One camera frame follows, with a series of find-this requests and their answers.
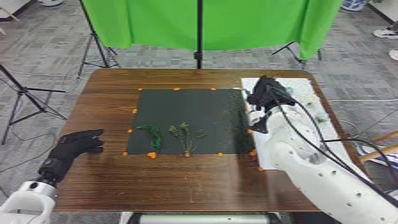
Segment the green backdrop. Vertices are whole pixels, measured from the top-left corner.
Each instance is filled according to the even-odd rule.
[[[197,0],[84,0],[107,47],[196,49]],[[205,50],[301,43],[309,59],[327,37],[341,0],[205,0]]]

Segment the light stand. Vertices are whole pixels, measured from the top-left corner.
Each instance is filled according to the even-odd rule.
[[[84,51],[82,64],[80,64],[80,68],[78,68],[78,78],[80,78],[86,65],[94,65],[100,68],[112,68],[114,66],[117,66],[117,67],[121,67],[121,66],[119,66],[119,63],[117,63],[116,57],[114,57],[117,55],[116,50],[110,47],[103,47],[103,44],[102,44],[102,41],[100,41],[100,37],[98,37],[98,34],[96,34],[96,30],[94,30],[94,26],[93,26],[93,23],[91,23],[91,18],[89,18],[86,6],[84,6],[84,1],[82,0],[78,0],[78,1],[80,1],[82,9],[84,9],[84,16],[86,16],[89,27],[91,27],[91,37],[89,37],[89,42],[87,42],[86,51]],[[86,60],[87,59],[87,54],[89,54],[93,40],[96,42],[96,47],[98,47],[98,52],[100,52],[100,56],[102,56],[103,65],[98,65],[98,64],[87,62],[87,60]],[[107,60],[103,49],[107,50],[107,53],[109,53],[109,56],[110,56],[110,60],[114,60],[114,62],[116,62],[114,65],[110,65],[110,62]]]
[[[50,102],[50,97],[54,93],[64,93],[66,91],[62,90],[52,90],[52,89],[38,89],[38,88],[29,88],[27,86],[23,86],[20,84],[20,82],[16,81],[7,69],[4,68],[2,64],[0,64],[0,71],[6,74],[7,79],[11,80],[13,84],[14,84],[14,91],[16,91],[16,102],[14,102],[14,106],[13,106],[13,111],[11,111],[11,116],[9,116],[9,122],[7,122],[7,127],[6,127],[6,132],[4,132],[4,138],[2,138],[2,145],[6,144],[6,139],[7,139],[7,135],[9,135],[9,129],[11,126],[20,123],[22,121],[25,121],[30,117],[34,117],[38,114],[41,113],[48,113],[52,114],[57,118],[61,118],[62,120],[66,120],[66,117],[62,116],[62,114],[57,112],[57,110],[48,106],[48,102]],[[43,101],[36,95],[30,93],[30,91],[41,91],[41,92],[48,92],[48,96],[46,96],[46,100]],[[23,116],[20,119],[16,119],[16,109],[18,109],[18,105],[20,105],[20,100],[22,97],[27,97],[36,108],[38,108],[38,112],[34,112],[32,114],[29,114],[27,116]]]
[[[197,52],[194,53],[196,68],[203,69],[203,0],[197,0]]]
[[[290,43],[283,46],[283,48],[272,53],[272,55],[276,55],[285,49],[288,49],[288,51],[290,51],[290,53],[292,53],[292,55],[293,55],[293,58],[295,58],[297,62],[302,64],[302,70],[304,70],[304,69],[306,69],[306,65],[308,65],[308,61],[302,60],[302,59],[297,57],[297,55],[295,55],[295,52],[293,52],[293,50],[292,50],[292,48],[290,48],[290,46],[292,46],[293,43],[295,43],[295,42],[290,42]],[[322,52],[320,52],[320,49],[318,49],[318,60],[322,61]]]

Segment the green plant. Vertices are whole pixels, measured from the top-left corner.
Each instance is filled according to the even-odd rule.
[[[176,126],[171,126],[169,132],[171,132],[173,136],[176,137],[176,139],[180,140],[180,143],[183,146],[185,157],[190,157],[192,152],[197,150],[201,140],[208,136],[208,134],[203,129],[197,130],[197,133],[196,133],[197,141],[194,144],[190,124],[187,122],[183,122],[180,124],[180,128],[176,128]]]
[[[141,125],[137,127],[137,129],[149,132],[149,134],[151,134],[151,146],[157,150],[160,150],[160,148],[162,148],[162,136],[160,136],[160,130],[158,130],[157,125],[151,125],[151,124]]]

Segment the black mat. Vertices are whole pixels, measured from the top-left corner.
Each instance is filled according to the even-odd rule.
[[[208,136],[194,154],[247,153],[253,137],[247,134],[245,103],[240,90],[144,90],[139,98],[139,113],[133,119],[133,133],[128,153],[146,154],[151,148],[151,135],[137,130],[141,125],[157,125],[162,134],[158,153],[183,154],[183,146],[169,133],[171,125],[190,124],[190,131],[205,130]]]

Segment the floor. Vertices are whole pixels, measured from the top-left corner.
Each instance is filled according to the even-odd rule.
[[[87,67],[84,79],[77,81],[77,66],[89,37],[87,22],[77,0],[68,0],[59,8],[34,4],[20,15],[22,22],[2,22],[7,36],[0,35],[0,62],[20,82],[30,87],[62,89],[52,105],[68,116],[80,96],[86,81],[94,71]],[[366,9],[361,13],[340,12],[327,37],[322,53],[324,60],[309,60],[313,73],[329,100],[391,99],[398,97],[398,62],[389,59],[388,51],[398,48],[398,40],[379,39],[372,31],[388,26],[379,15]],[[301,69],[290,53],[272,56],[279,46],[242,51],[213,51],[205,54],[205,68],[229,69]],[[192,52],[149,46],[117,49],[119,63],[125,68],[194,68]],[[0,82],[0,127],[6,127],[14,92]],[[368,129],[384,116],[398,110],[396,102],[332,102],[332,108],[347,132]],[[18,107],[20,116],[34,110],[27,100]],[[398,113],[361,134],[372,139],[396,130]],[[36,116],[14,126],[7,145],[0,146],[0,168],[30,159],[52,147],[64,121],[48,115]],[[43,157],[0,173],[0,183],[9,194],[22,182],[36,177]],[[373,177],[386,182],[391,178],[386,169],[370,164]],[[54,223],[117,223],[116,213],[55,213]]]

